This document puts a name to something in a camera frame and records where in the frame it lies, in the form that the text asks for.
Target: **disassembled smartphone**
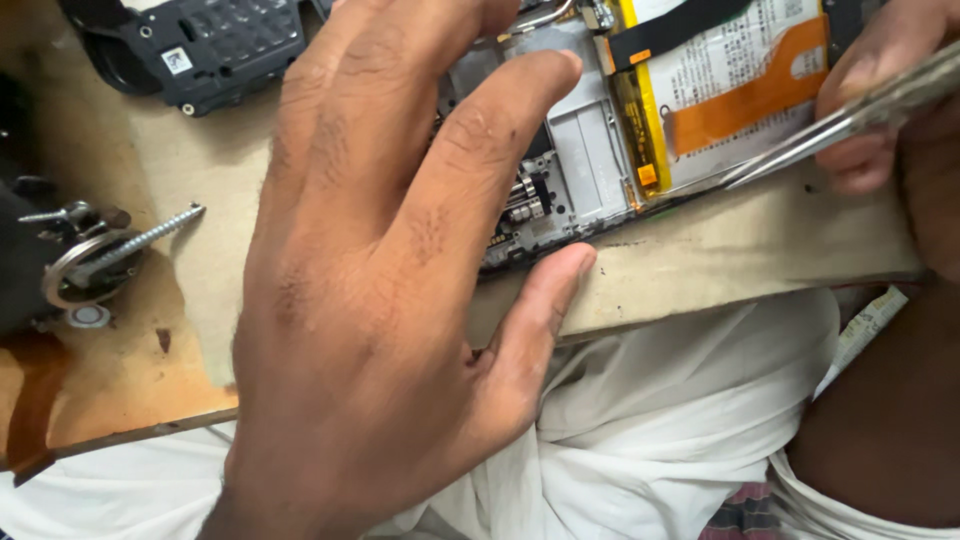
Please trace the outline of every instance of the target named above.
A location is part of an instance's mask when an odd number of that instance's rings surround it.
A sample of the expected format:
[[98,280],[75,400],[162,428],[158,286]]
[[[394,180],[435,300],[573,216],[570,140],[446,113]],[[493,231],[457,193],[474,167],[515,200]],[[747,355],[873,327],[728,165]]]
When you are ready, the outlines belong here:
[[[330,1],[60,3],[105,80],[200,117],[280,79]],[[839,34],[858,34],[863,21],[833,4]],[[842,52],[824,8],[820,0],[522,0],[511,29],[475,42],[440,80],[436,129],[519,55],[569,49],[584,71],[519,165],[481,274],[672,208],[677,190],[807,126],[828,53]]]

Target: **long screw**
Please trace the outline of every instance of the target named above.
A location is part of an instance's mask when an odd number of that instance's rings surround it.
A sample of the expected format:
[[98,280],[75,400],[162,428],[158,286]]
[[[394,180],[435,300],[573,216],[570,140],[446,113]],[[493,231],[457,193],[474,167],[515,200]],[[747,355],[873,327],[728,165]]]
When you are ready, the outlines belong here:
[[78,285],[83,285],[83,282],[88,282],[90,276],[146,248],[150,244],[160,240],[163,236],[183,228],[186,224],[204,213],[205,210],[206,207],[198,205],[197,203],[191,203],[190,209],[186,212],[179,213],[149,231],[127,240],[119,248],[96,260],[81,264],[71,273],[70,281]]
[[55,219],[66,219],[66,209],[55,212],[35,213],[17,218],[20,223],[41,223],[43,221],[54,221]]

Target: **white sticker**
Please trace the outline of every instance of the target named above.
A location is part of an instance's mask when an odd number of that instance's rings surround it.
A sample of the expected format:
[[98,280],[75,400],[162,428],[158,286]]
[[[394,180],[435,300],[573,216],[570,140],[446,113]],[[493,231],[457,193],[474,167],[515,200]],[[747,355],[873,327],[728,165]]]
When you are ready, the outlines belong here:
[[167,69],[170,70],[170,73],[174,75],[179,75],[193,68],[193,63],[190,62],[190,57],[186,56],[186,51],[183,50],[183,47],[170,49],[160,55],[160,57],[163,58],[164,63],[167,64]]

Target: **white cloth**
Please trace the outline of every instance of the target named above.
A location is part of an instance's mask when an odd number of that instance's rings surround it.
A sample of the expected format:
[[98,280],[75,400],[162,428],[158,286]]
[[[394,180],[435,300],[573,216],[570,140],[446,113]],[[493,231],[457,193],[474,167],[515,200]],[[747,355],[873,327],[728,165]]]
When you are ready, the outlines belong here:
[[[837,331],[832,296],[812,291],[558,351],[535,430],[374,533],[694,539],[741,482],[763,480]],[[216,429],[232,436],[233,424]],[[16,540],[190,540],[220,492],[227,449],[193,430],[64,459],[16,490],[0,475],[0,528]],[[786,530],[822,526],[796,538],[956,537],[878,535],[904,529],[804,492],[774,464],[793,489],[780,508]]]
[[[592,342],[547,385],[535,430],[372,535],[429,506],[473,540],[696,538],[796,433],[838,317],[811,291]],[[426,529],[403,537],[440,537]]]

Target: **plaid fabric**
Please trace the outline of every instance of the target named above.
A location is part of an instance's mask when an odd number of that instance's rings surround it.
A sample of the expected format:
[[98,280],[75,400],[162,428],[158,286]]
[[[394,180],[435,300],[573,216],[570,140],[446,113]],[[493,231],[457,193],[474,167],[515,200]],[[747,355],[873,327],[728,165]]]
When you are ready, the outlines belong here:
[[770,513],[770,501],[766,483],[743,484],[720,506],[699,540],[776,540],[778,522]]

